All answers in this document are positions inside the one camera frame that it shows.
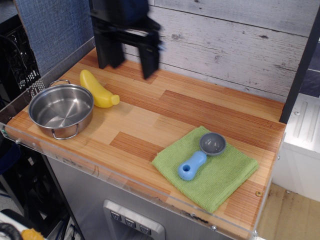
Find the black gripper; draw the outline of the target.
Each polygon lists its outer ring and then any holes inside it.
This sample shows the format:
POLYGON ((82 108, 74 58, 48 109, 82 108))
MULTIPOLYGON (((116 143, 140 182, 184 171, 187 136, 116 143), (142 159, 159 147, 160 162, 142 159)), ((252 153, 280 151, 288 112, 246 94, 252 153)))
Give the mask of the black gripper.
POLYGON ((122 44, 138 48, 143 78, 148 79, 159 68, 161 25, 151 19, 147 0, 93 0, 90 4, 95 36, 115 42, 113 59, 116 68, 124 61, 122 44))

